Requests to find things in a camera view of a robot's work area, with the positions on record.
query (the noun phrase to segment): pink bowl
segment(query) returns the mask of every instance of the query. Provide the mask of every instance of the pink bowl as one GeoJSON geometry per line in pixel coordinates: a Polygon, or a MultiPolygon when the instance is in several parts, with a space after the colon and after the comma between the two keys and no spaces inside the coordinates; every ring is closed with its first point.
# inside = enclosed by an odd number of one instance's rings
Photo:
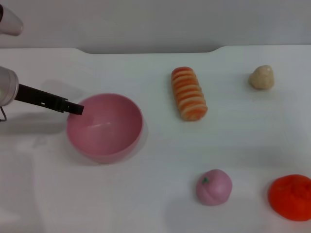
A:
{"type": "Polygon", "coordinates": [[[138,106],[118,94],[100,94],[80,103],[82,115],[70,114],[67,135],[73,146],[98,163],[124,158],[139,141],[143,117],[138,106]]]}

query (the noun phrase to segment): white tabletop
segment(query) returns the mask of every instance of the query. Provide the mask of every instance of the white tabletop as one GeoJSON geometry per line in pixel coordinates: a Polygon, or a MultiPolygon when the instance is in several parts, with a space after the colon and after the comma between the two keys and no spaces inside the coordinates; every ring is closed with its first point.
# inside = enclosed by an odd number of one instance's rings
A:
{"type": "Polygon", "coordinates": [[[21,84],[79,102],[128,96],[145,128],[130,159],[97,165],[66,138],[66,114],[14,101],[0,123],[1,233],[307,233],[267,204],[270,182],[311,176],[311,46],[223,47],[197,54],[86,54],[76,49],[1,49],[0,66],[21,84]],[[276,85],[259,92],[248,75],[271,65],[276,85]],[[189,66],[208,113],[183,122],[171,71],[189,66]],[[202,206],[198,177],[232,178],[227,203],[202,206]]]}

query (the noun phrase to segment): bowl rim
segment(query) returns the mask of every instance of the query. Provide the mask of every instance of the bowl rim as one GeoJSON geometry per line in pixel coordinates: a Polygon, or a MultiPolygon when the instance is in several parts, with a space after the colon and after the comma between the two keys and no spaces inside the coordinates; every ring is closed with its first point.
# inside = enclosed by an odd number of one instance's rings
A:
{"type": "Polygon", "coordinates": [[[98,154],[92,154],[92,153],[89,153],[89,152],[86,152],[85,150],[81,149],[78,145],[76,145],[71,137],[69,136],[69,130],[68,130],[68,119],[69,117],[72,115],[72,114],[69,114],[68,115],[68,118],[67,118],[67,124],[66,124],[66,134],[67,134],[67,138],[68,140],[70,141],[70,143],[73,145],[73,147],[75,147],[78,151],[80,151],[81,153],[85,154],[85,155],[90,155],[92,157],[106,157],[106,156],[114,156],[114,155],[117,155],[119,153],[123,153],[124,151],[126,151],[129,147],[131,147],[134,143],[136,143],[137,140],[140,139],[140,136],[142,134],[142,131],[143,131],[143,128],[144,128],[144,117],[143,117],[143,114],[141,112],[141,109],[139,108],[139,106],[130,98],[128,98],[127,96],[124,96],[124,95],[121,95],[121,94],[117,94],[117,93],[101,93],[101,94],[96,94],[96,95],[92,95],[92,96],[89,96],[87,98],[85,98],[84,100],[80,101],[78,104],[82,105],[86,100],[90,99],[90,98],[93,98],[93,97],[97,97],[97,96],[105,96],[105,95],[114,95],[114,96],[120,96],[120,97],[123,97],[125,99],[128,99],[129,101],[131,101],[135,106],[136,108],[138,109],[139,113],[140,113],[140,116],[141,116],[141,126],[140,126],[140,130],[139,130],[139,134],[137,135],[137,137],[135,138],[135,140],[133,140],[133,142],[125,147],[124,149],[118,151],[118,152],[115,152],[115,153],[112,153],[112,154],[106,154],[106,155],[98,155],[98,154]]]}

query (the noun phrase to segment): toy orange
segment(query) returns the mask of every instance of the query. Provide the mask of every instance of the toy orange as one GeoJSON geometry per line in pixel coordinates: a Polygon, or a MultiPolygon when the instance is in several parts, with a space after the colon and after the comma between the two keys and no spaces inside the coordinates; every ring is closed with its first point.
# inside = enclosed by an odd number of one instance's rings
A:
{"type": "Polygon", "coordinates": [[[194,71],[179,67],[172,72],[172,89],[184,120],[199,120],[207,112],[206,101],[194,71]]]}
{"type": "Polygon", "coordinates": [[[287,219],[311,219],[311,179],[306,176],[289,175],[275,180],[268,199],[271,207],[287,219]]]}

